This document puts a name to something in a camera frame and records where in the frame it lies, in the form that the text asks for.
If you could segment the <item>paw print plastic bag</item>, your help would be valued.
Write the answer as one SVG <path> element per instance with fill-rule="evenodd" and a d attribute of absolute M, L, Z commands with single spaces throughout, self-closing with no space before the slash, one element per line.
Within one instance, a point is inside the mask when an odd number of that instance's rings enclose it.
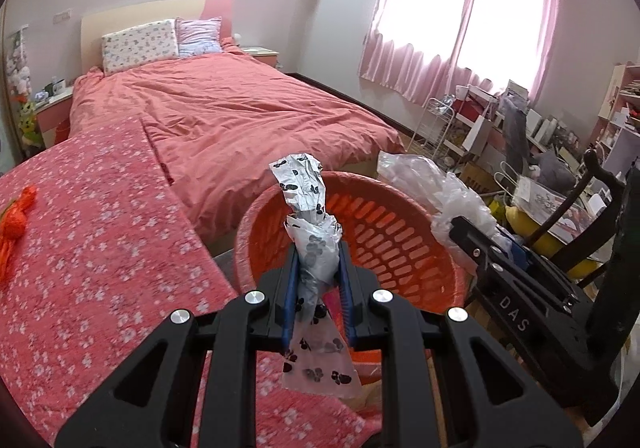
<path fill-rule="evenodd" d="M 326 212 L 322 166 L 308 153 L 294 153 L 270 164 L 291 213 L 284 229 L 298 259 L 293 334 L 285 354 L 282 384 L 296 392 L 355 398 L 358 373 L 347 343 L 322 296 L 334 288 L 340 262 L 342 227 Z"/>

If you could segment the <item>cluttered white desk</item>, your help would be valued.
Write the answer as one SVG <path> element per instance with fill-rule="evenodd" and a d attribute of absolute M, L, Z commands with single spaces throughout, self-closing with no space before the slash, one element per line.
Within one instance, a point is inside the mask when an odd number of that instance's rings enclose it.
<path fill-rule="evenodd" d="M 578 179 L 552 150 L 533 154 L 527 136 L 528 102 L 508 88 L 501 96 L 504 161 L 489 208 L 521 239 L 529 238 L 578 187 Z"/>

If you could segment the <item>stuffed toys shelf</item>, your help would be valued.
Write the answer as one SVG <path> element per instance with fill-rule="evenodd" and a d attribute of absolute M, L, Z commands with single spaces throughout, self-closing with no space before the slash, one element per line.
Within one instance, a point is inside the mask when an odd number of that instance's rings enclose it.
<path fill-rule="evenodd" d="M 25 31 L 26 28 L 23 26 L 6 38 L 4 70 L 6 70 L 9 105 L 18 143 L 24 157 L 29 159 L 44 149 L 44 143 L 32 94 L 32 75 L 28 66 Z"/>

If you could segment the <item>salmon pink duvet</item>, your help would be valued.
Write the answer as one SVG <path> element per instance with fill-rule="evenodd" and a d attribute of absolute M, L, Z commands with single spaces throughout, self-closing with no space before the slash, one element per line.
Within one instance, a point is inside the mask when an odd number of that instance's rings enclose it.
<path fill-rule="evenodd" d="M 75 82 L 70 132 L 137 118 L 201 239 L 238 228 L 274 182 L 270 163 L 306 152 L 327 171 L 397 152 L 393 127 L 372 112 L 262 64 L 226 43 L 218 54 L 174 58 Z"/>

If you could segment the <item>white pink bookshelf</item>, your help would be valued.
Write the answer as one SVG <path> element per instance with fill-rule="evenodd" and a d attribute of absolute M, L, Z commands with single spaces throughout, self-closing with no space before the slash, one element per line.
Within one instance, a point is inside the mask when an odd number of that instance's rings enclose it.
<path fill-rule="evenodd" d="M 616 64 L 598 113 L 592 142 L 602 166 L 625 174 L 639 157 L 639 66 Z"/>

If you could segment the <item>dark wooden chair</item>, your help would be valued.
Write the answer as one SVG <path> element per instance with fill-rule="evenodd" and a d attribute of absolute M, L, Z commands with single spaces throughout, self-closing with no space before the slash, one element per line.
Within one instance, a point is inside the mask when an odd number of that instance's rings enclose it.
<path fill-rule="evenodd" d="M 584 154 L 584 177 L 526 240 L 534 246 L 555 225 L 572 237 L 530 274 L 546 292 L 518 330 L 518 351 L 563 408 L 596 425 L 614 406 L 613 364 L 639 316 L 639 168 L 624 179 Z"/>

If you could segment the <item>pink window curtain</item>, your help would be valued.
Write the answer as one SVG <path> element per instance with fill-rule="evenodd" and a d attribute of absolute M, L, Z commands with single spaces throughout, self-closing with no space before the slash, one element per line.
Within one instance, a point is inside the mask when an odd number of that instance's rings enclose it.
<path fill-rule="evenodd" d="M 536 98 L 544 84 L 562 0 L 378 0 L 360 78 L 420 104 L 471 84 L 509 82 Z"/>

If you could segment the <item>red floral bed sheet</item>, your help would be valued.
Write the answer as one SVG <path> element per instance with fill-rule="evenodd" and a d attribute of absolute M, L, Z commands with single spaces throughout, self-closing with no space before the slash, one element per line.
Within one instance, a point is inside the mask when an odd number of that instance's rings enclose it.
<path fill-rule="evenodd" d="M 37 191 L 1 287 L 1 379 L 51 446 L 88 395 L 171 312 L 234 298 L 141 122 L 81 133 L 1 177 Z"/>

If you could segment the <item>pink left nightstand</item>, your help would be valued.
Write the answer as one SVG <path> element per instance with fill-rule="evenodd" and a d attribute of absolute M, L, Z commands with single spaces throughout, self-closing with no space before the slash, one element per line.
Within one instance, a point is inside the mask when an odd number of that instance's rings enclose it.
<path fill-rule="evenodd" d="M 64 142 L 70 136 L 70 108 L 73 104 L 72 84 L 65 78 L 52 78 L 44 88 L 46 99 L 36 103 L 36 120 L 44 146 L 49 149 Z"/>

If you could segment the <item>white floral pillow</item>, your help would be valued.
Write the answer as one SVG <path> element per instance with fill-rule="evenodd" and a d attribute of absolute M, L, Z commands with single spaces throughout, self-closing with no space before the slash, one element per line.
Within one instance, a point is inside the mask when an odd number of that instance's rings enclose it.
<path fill-rule="evenodd" d="M 102 70 L 124 72 L 155 61 L 179 57 L 176 20 L 151 21 L 101 38 Z"/>

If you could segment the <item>purple striped pillow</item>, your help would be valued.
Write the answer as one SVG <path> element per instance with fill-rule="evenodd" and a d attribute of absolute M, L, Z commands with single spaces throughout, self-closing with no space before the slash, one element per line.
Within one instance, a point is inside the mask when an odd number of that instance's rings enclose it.
<path fill-rule="evenodd" d="M 180 58 L 191 58 L 222 52 L 220 44 L 221 17 L 209 19 L 176 19 L 176 34 Z"/>

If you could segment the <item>clear plastic bag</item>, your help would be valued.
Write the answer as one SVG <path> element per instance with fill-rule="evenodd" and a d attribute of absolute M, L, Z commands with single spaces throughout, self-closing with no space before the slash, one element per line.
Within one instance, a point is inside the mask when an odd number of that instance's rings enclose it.
<path fill-rule="evenodd" d="M 431 215 L 432 235 L 469 274 L 475 274 L 476 264 L 449 238 L 452 220 L 457 216 L 465 217 L 512 257 L 511 240 L 499 231 L 495 217 L 480 196 L 454 174 L 442 171 L 431 159 L 381 151 L 376 171 L 379 179 L 424 206 Z"/>

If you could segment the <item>orange plastic laundry basket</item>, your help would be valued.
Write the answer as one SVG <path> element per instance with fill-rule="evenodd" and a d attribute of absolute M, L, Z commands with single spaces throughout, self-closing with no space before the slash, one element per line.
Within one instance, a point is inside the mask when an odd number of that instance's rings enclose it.
<path fill-rule="evenodd" d="M 326 209 L 343 228 L 352 264 L 369 269 L 382 288 L 442 315 L 460 307 L 468 277 L 433 237 L 431 214 L 379 180 L 325 172 Z M 292 244 L 284 229 L 290 208 L 281 189 L 267 188 L 245 212 L 235 237 L 234 283 L 247 292 L 262 274 L 283 266 Z"/>

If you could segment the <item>pink nightstand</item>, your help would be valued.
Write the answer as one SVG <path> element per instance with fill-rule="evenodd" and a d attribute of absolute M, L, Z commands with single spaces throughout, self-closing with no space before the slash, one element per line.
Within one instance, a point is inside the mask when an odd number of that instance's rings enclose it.
<path fill-rule="evenodd" d="M 262 46 L 241 46 L 240 51 L 261 64 L 265 64 L 273 69 L 279 69 L 280 54 L 273 49 Z"/>
<path fill-rule="evenodd" d="M 36 120 L 44 146 L 49 149 L 64 142 L 70 136 L 70 108 L 73 104 L 72 84 L 65 78 L 52 78 L 44 88 L 46 99 L 36 103 Z"/>

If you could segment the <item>pink right nightstand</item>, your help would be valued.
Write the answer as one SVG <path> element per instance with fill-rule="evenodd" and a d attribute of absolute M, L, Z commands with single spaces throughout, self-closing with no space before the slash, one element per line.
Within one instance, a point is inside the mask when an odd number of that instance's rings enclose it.
<path fill-rule="evenodd" d="M 279 69 L 280 54 L 273 49 L 262 46 L 241 46 L 240 51 L 261 64 L 265 64 L 273 69 Z"/>

